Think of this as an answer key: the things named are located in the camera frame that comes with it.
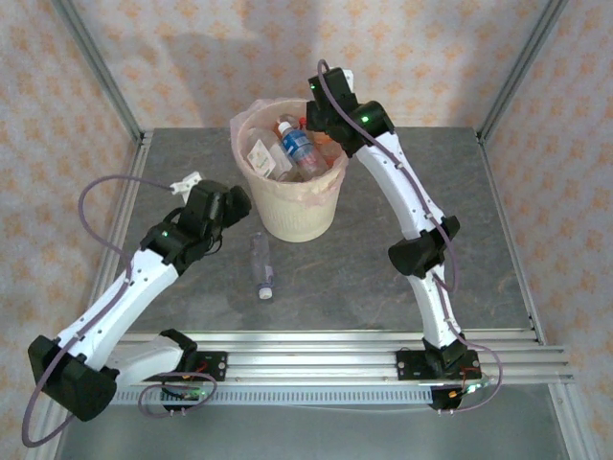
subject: white bracket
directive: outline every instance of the white bracket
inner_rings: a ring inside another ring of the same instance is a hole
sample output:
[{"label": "white bracket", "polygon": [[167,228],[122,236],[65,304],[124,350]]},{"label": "white bracket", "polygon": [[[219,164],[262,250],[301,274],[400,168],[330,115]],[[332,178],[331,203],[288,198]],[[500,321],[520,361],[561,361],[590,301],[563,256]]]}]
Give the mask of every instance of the white bracket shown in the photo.
[{"label": "white bracket", "polygon": [[345,74],[345,80],[347,80],[347,84],[349,85],[349,89],[353,92],[353,71],[349,69],[343,69],[343,73]]},{"label": "white bracket", "polygon": [[180,182],[174,182],[170,185],[172,188],[172,194],[178,195],[181,194],[183,197],[183,202],[187,204],[188,198],[190,197],[190,192],[192,191],[192,187],[202,180],[202,176],[200,172],[194,171],[190,175],[183,177],[183,180]]}]

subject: plastic bottle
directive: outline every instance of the plastic bottle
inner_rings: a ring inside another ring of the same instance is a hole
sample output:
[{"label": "plastic bottle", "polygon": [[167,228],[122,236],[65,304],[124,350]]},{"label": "plastic bottle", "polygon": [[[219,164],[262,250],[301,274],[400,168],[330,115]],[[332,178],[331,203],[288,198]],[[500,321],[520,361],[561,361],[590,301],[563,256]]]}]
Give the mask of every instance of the plastic bottle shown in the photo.
[{"label": "plastic bottle", "polygon": [[277,123],[275,124],[275,128],[274,128],[275,134],[279,136],[279,139],[281,139],[281,133],[279,132],[279,125],[283,122],[288,122],[289,124],[291,124],[291,127],[295,129],[300,129],[300,120],[294,117],[293,115],[284,113],[283,115],[280,115],[277,118]]},{"label": "plastic bottle", "polygon": [[305,180],[319,177],[328,170],[321,153],[311,144],[307,135],[295,129],[290,123],[279,125],[282,142],[289,157],[298,166],[298,172]]},{"label": "plastic bottle", "polygon": [[251,237],[251,269],[258,289],[258,296],[262,299],[272,297],[273,271],[270,265],[270,248],[268,237],[263,232]]},{"label": "plastic bottle", "polygon": [[298,169],[296,165],[287,158],[284,148],[279,142],[279,138],[269,129],[262,129],[260,127],[252,127],[247,131],[247,151],[251,151],[253,147],[260,140],[272,159],[275,161],[275,167],[270,173],[270,178],[279,182],[291,182],[296,179],[298,175]]}]

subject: bottle label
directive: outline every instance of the bottle label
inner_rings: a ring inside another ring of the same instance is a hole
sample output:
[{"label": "bottle label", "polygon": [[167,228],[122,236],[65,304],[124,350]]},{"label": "bottle label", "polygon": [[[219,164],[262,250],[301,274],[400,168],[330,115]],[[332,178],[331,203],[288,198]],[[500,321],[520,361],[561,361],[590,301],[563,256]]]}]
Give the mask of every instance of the bottle label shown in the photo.
[{"label": "bottle label", "polygon": [[273,271],[272,271],[272,266],[267,265],[264,267],[264,271],[266,272],[266,281],[268,283],[272,283],[272,277],[274,275]]},{"label": "bottle label", "polygon": [[299,129],[294,129],[293,131],[288,132],[284,136],[285,150],[287,151],[287,154],[291,156],[296,163],[302,160],[302,158],[296,158],[294,156],[296,154],[296,150],[307,144],[310,144],[307,135]]},{"label": "bottle label", "polygon": [[256,145],[251,149],[247,155],[247,160],[249,160],[254,171],[262,177],[268,177],[275,169],[275,166],[277,166],[275,160],[261,140],[258,140]]}]

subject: water bottle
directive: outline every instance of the water bottle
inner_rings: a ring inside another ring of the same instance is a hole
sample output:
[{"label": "water bottle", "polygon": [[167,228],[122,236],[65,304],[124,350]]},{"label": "water bottle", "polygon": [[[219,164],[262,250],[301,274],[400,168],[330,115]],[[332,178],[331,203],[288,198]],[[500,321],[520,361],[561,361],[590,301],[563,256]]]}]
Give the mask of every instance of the water bottle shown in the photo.
[{"label": "water bottle", "polygon": [[279,132],[279,125],[283,122],[288,122],[289,124],[291,124],[291,127],[293,127],[294,129],[300,129],[300,121],[294,117],[293,115],[289,115],[287,113],[280,115],[279,117],[277,117],[277,124],[275,124],[275,134],[281,136],[281,133]]},{"label": "water bottle", "polygon": [[298,166],[304,180],[319,177],[328,170],[326,161],[308,140],[307,135],[288,122],[279,124],[279,132],[285,151]]},{"label": "water bottle", "polygon": [[251,238],[251,269],[258,289],[258,296],[262,300],[270,299],[272,297],[273,272],[270,265],[268,237],[263,232],[258,232]]}]

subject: trash bin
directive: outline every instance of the trash bin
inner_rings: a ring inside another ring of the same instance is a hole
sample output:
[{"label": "trash bin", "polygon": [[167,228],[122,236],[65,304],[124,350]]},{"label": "trash bin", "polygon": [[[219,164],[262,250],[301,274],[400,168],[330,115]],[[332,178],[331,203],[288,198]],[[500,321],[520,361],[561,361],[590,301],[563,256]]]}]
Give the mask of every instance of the trash bin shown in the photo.
[{"label": "trash bin", "polygon": [[280,115],[300,118],[306,110],[307,101],[302,99],[261,100],[230,121],[232,152],[249,182],[261,221],[266,230],[286,242],[308,242],[328,230],[349,159],[339,147],[333,166],[320,177],[302,183],[266,179],[257,175],[245,159],[249,153],[247,131],[252,127],[271,129]]}]

